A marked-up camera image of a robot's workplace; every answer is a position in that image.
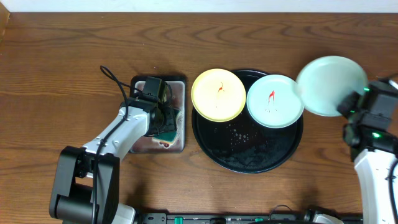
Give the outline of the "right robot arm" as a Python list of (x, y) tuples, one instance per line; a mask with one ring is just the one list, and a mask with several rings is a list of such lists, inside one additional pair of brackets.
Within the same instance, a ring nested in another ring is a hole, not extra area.
[(364, 223), (397, 223), (397, 136), (388, 132), (397, 107), (397, 83), (382, 78), (338, 105), (347, 119), (343, 140), (359, 178)]

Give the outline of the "green scrub sponge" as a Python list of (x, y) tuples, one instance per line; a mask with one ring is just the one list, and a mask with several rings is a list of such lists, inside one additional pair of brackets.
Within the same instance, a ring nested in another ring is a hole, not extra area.
[(167, 142), (173, 142), (174, 139), (177, 136), (176, 130), (174, 131), (167, 131), (167, 132), (162, 132), (159, 133), (158, 135), (154, 136), (155, 139), (158, 139), (159, 141), (167, 141)]

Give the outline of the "light green plate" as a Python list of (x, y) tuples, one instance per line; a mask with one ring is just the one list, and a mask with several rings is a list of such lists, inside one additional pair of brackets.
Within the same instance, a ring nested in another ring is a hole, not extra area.
[(349, 94), (364, 94), (368, 78), (355, 61), (340, 56), (320, 57), (308, 63), (297, 79), (298, 95), (307, 111), (340, 116), (338, 105)]
[(297, 83), (283, 75), (266, 75), (249, 88), (246, 106), (252, 119), (267, 128), (285, 128), (304, 111)]

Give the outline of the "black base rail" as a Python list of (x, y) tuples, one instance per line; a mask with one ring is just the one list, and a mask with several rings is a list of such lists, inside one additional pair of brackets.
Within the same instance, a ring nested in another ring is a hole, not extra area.
[(133, 224), (244, 224), (264, 221), (302, 221), (298, 214), (272, 214), (268, 215), (168, 215), (166, 213), (139, 213)]

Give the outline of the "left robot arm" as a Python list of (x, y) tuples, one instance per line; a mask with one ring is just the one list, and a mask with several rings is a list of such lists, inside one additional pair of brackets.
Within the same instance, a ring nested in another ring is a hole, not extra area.
[(134, 223), (136, 210), (119, 201), (120, 164), (143, 137), (173, 133), (181, 142), (185, 108), (121, 105), (106, 129), (82, 147), (65, 147), (58, 158), (49, 214), (64, 223)]

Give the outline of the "rectangular black soapy tray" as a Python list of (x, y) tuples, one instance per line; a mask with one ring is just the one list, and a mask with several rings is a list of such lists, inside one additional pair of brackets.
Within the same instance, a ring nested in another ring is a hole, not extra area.
[(170, 86), (172, 92), (167, 88), (166, 100), (169, 100), (169, 106), (180, 111), (177, 115), (177, 136), (173, 142), (159, 141), (153, 136), (143, 136), (134, 143), (130, 153), (180, 153), (185, 147), (186, 79), (183, 75), (155, 77), (163, 79)]

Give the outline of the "yellow plate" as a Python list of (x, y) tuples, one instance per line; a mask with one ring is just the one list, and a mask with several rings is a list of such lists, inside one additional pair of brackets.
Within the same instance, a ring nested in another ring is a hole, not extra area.
[(193, 107), (202, 117), (214, 122), (226, 122), (242, 112), (246, 104), (246, 89), (233, 72), (214, 68), (195, 79), (191, 99)]

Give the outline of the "round black tray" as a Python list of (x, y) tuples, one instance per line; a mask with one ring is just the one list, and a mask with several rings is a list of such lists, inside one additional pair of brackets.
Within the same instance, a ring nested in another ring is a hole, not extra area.
[[(269, 75), (258, 70), (233, 70), (246, 89)], [(192, 128), (197, 143), (215, 163), (239, 173), (261, 173), (275, 169), (298, 148), (303, 116), (285, 128), (267, 128), (252, 119), (245, 104), (242, 112), (226, 122), (202, 117), (193, 107)]]

